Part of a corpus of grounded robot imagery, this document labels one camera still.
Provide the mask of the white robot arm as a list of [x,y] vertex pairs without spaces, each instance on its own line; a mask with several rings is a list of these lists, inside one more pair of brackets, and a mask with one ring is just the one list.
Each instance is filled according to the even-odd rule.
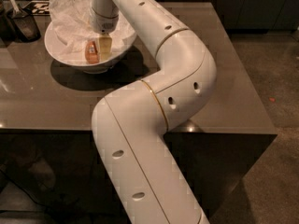
[[96,28],[122,14],[160,69],[95,106],[93,138],[132,224],[209,224],[164,134],[196,114],[214,90],[208,48],[155,0],[93,0]]

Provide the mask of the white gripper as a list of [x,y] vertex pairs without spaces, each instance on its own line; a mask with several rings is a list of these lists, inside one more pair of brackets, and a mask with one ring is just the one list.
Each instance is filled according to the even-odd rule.
[[109,58],[112,47],[112,38],[119,20],[119,9],[112,0],[91,0],[90,24],[93,30],[102,34],[99,37],[100,60]]

